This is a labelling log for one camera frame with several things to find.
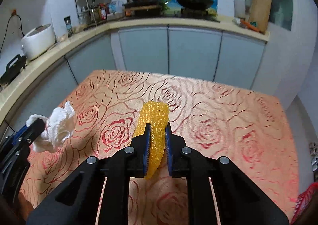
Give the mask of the black wok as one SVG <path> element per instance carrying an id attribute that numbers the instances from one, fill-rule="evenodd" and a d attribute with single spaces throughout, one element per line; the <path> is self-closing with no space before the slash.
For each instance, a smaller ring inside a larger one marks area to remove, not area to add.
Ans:
<path id="1" fill-rule="evenodd" d="M 210 8 L 213 0 L 176 0 L 185 9 L 205 11 Z"/>

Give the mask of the beige shoes pair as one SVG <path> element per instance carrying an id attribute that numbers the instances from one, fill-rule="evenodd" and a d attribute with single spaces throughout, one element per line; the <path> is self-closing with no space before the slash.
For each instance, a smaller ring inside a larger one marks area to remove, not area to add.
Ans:
<path id="1" fill-rule="evenodd" d="M 315 156 L 318 153 L 317 144 L 315 142 L 310 142 L 309 144 L 310 155 Z"/>

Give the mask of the black spice bottle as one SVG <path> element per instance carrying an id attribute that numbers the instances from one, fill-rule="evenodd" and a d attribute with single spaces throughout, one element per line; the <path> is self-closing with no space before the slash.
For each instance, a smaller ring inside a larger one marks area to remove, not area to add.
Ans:
<path id="1" fill-rule="evenodd" d="M 70 16 L 65 17 L 64 18 L 64 22 L 65 22 L 65 25 L 66 25 L 68 37 L 73 36 L 71 17 Z"/>

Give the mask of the white plastic jug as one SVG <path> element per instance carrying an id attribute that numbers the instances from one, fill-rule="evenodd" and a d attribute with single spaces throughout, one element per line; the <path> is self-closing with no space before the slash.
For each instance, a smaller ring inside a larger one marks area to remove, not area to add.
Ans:
<path id="1" fill-rule="evenodd" d="M 234 11 L 236 18 L 246 19 L 246 5 L 244 0 L 234 0 Z"/>

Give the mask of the white shoes pair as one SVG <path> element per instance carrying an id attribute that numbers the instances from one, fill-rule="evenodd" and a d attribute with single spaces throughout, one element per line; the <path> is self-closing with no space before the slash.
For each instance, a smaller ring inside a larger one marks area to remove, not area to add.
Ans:
<path id="1" fill-rule="evenodd" d="M 315 172 L 318 169 L 318 155 L 315 155 L 311 160 L 312 171 Z"/>

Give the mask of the black electric kettle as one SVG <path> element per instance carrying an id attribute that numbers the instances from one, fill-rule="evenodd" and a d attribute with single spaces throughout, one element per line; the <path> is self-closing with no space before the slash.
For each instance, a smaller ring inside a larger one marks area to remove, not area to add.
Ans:
<path id="1" fill-rule="evenodd" d="M 1 86 L 8 86 L 21 72 L 22 69 L 25 69 L 27 58 L 25 55 L 16 55 L 12 60 L 6 65 L 4 74 L 1 76 Z"/>

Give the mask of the white rice cooker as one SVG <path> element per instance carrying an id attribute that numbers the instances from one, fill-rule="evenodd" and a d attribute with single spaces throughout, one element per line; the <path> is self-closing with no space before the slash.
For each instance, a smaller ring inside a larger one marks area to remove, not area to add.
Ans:
<path id="1" fill-rule="evenodd" d="M 55 33 L 51 23 L 40 25 L 21 39 L 21 49 L 27 60 L 33 61 L 55 44 Z"/>

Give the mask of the white cloth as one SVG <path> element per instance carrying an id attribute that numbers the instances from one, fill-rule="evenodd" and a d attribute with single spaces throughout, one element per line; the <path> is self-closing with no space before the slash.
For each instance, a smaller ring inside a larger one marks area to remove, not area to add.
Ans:
<path id="1" fill-rule="evenodd" d="M 32 143 L 33 151 L 57 152 L 64 142 L 73 135 L 75 113 L 71 103 L 67 101 L 64 107 L 55 108 L 50 117 L 38 114 L 31 115 L 26 121 L 27 127 L 31 126 L 36 119 L 41 119 L 45 123 L 44 131 Z"/>

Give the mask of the red plastic mesh basket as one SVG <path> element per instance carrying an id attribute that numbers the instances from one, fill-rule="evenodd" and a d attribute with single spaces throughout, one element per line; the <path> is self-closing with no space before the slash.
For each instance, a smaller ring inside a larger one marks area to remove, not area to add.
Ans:
<path id="1" fill-rule="evenodd" d="M 317 182 L 314 182 L 298 196 L 291 224 L 318 225 L 317 215 Z"/>

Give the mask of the wooden cutting board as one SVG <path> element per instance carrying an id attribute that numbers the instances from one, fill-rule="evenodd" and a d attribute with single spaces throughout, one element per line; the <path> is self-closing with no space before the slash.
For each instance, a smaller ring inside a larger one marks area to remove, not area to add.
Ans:
<path id="1" fill-rule="evenodd" d="M 255 23 L 261 33 L 267 31 L 272 0 L 252 0 L 249 22 Z"/>

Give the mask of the large yellow bubble wrap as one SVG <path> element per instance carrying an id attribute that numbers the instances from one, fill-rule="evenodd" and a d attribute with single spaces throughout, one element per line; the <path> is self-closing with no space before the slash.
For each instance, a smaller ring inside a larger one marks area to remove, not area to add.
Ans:
<path id="1" fill-rule="evenodd" d="M 153 177 L 164 155 L 168 115 L 169 106 L 163 102 L 149 101 L 143 105 L 140 111 L 133 137 L 143 135 L 146 124 L 150 124 L 151 144 L 146 179 Z"/>

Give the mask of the kitchen base cabinets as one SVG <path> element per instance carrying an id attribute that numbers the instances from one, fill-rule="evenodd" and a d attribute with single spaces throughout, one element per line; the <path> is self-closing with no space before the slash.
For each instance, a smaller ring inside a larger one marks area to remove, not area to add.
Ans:
<path id="1" fill-rule="evenodd" d="M 18 130 L 49 115 L 92 71 L 171 74 L 251 88 L 266 41 L 250 31 L 181 24 L 105 24 L 62 42 L 28 64 L 1 92 L 1 123 Z"/>

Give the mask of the rose pattern tablecloth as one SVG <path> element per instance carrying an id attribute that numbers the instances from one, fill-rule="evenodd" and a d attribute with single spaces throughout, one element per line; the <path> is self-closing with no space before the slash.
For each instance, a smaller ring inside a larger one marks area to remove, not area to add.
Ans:
<path id="1" fill-rule="evenodd" d="M 55 153 L 31 152 L 21 193 L 33 206 L 87 157 L 113 156 L 130 144 L 149 101 L 169 107 L 175 135 L 210 158 L 229 157 L 292 218 L 299 191 L 298 159 L 276 97 L 178 76 L 97 70 L 68 95 L 73 136 Z"/>

